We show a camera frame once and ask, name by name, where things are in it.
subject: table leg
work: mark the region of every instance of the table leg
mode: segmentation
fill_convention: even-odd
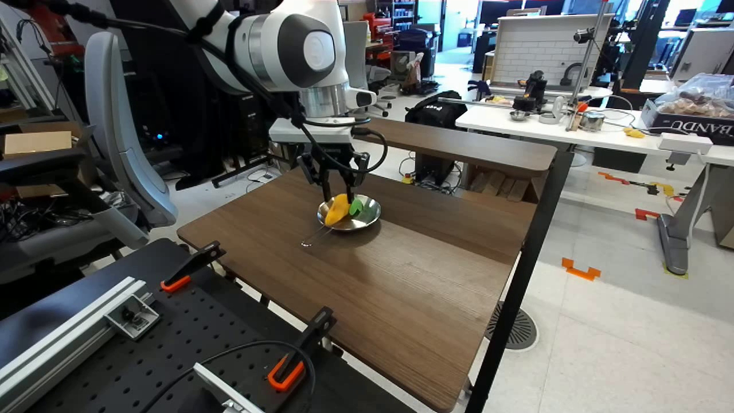
[[[698,218],[712,210],[712,203],[714,203],[716,194],[721,194],[724,189],[724,185],[734,181],[734,171],[732,167],[719,167],[719,166],[708,166],[708,167],[712,171],[708,171],[708,185],[706,185],[704,196],[702,196],[702,189],[704,189],[706,175],[702,172],[698,178],[696,186],[690,189],[686,203],[681,205],[681,210],[675,216],[662,213],[655,221],[658,223],[658,236],[661,236],[666,270],[669,274],[677,274],[677,275],[686,275],[688,274],[688,233],[690,233],[690,223],[698,223]]]
[[[471,400],[468,400],[468,406],[465,406],[468,413],[481,413],[485,401],[489,397],[489,389],[491,389],[491,383],[493,383],[493,379],[495,379],[495,374],[501,370],[501,360],[503,360],[506,341],[512,335],[512,326],[517,321],[517,315],[521,312],[521,304],[526,298],[526,289],[530,284],[536,258],[538,258],[542,245],[546,242],[546,235],[549,235],[549,227],[550,227],[559,194],[563,194],[563,189],[567,185],[567,178],[568,178],[568,171],[572,171],[572,164],[574,164],[574,151],[575,151],[575,147],[559,147],[557,155],[555,155],[555,162],[550,166],[543,196],[538,201],[538,208],[534,211],[534,218],[530,223],[530,231],[528,231],[528,236],[526,236],[526,244],[522,244],[522,258],[521,258],[521,262],[517,266],[517,274],[514,274],[514,278],[509,283],[509,289],[506,289],[506,296],[504,296],[503,310],[501,310],[501,320],[497,320],[495,333],[491,335],[489,350],[486,350],[481,368],[479,368],[477,383],[475,383],[475,389],[471,392]]]

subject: yellow object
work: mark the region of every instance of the yellow object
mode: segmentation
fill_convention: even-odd
[[[677,194],[675,194],[675,186],[669,186],[669,185],[655,185],[662,194],[666,194],[666,198],[675,198]]]
[[[641,128],[623,128],[623,136],[641,141],[641,138],[644,138],[644,131],[641,131]]]
[[[348,216],[348,201],[347,201],[347,194],[339,194],[332,203],[330,203],[330,208],[329,208],[329,211],[326,211],[326,218],[324,218],[324,225],[326,227],[332,227],[332,225],[337,225],[339,221],[343,221]]]

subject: desk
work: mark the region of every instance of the desk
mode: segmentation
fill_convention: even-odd
[[[546,175],[555,156],[555,147],[454,128],[432,128],[389,120],[372,120],[370,128],[386,136],[389,147],[463,162],[477,167],[506,171],[521,178]]]
[[[471,105],[457,120],[459,128],[485,131],[485,134],[501,134],[512,138],[528,138],[528,141],[543,141],[543,142],[559,142],[559,144],[585,144],[585,147],[602,147],[602,149],[618,149],[631,155],[658,155],[669,156],[669,151],[658,149],[661,138],[644,136],[644,138],[627,138],[623,131],[614,125],[604,125],[598,134],[588,131],[567,131],[563,125],[542,125],[536,117],[528,123],[512,123],[506,108],[489,108],[489,105]],[[690,221],[698,221],[704,211],[712,210],[714,194],[719,194],[730,179],[724,167],[734,166],[734,147],[712,147],[704,156],[704,164],[716,166],[712,171],[712,185],[702,196],[702,210],[696,216],[696,201],[699,198],[704,179],[699,178],[688,194],[686,203],[681,205],[677,216],[662,216],[658,221],[661,227],[661,245],[666,266],[673,274],[688,274],[688,227]]]
[[[330,306],[332,341],[449,411],[528,235],[534,208],[447,198],[368,178],[384,205],[363,235],[321,235],[319,190],[290,172],[185,225],[196,249],[221,242],[224,270],[304,320]]]

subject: cabinet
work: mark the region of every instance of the cabinet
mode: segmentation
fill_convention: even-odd
[[[376,0],[374,11],[389,18],[395,30],[407,30],[417,21],[417,0]]]

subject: bag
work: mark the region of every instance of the bag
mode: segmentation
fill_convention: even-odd
[[[465,114],[463,103],[447,103],[442,99],[460,101],[454,91],[432,94],[407,114],[407,123],[457,128],[457,120]],[[416,155],[416,181],[438,189],[452,175],[454,162]]]

